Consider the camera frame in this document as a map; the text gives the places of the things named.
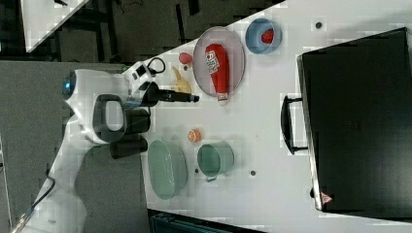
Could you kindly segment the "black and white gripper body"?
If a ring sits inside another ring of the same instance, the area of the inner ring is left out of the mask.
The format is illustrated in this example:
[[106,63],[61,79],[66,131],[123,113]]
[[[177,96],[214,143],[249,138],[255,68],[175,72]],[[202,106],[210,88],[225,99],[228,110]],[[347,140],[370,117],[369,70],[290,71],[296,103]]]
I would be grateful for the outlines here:
[[127,94],[124,101],[126,109],[153,107],[157,104],[155,97],[157,85],[144,62],[136,62],[122,74],[127,83]]

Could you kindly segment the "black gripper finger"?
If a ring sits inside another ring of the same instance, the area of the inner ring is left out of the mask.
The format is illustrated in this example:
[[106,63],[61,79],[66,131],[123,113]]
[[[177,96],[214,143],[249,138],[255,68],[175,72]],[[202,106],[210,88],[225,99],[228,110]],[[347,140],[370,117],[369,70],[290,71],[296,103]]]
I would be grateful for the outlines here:
[[188,98],[160,98],[158,101],[163,101],[163,102],[193,102],[196,103],[198,102],[198,96],[189,96]]
[[159,92],[161,99],[198,99],[198,96],[190,93],[176,92],[173,90],[161,90]]

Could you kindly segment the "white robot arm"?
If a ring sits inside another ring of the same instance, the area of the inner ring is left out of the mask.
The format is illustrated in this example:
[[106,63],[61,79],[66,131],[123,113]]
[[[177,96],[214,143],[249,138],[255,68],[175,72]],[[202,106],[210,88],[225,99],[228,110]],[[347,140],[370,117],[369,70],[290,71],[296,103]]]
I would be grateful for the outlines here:
[[82,233],[86,206],[75,191],[85,155],[119,141],[127,129],[125,112],[159,101],[197,102],[191,93],[161,89],[158,71],[137,62],[120,74],[77,69],[63,83],[63,99],[73,114],[35,202],[11,233]]

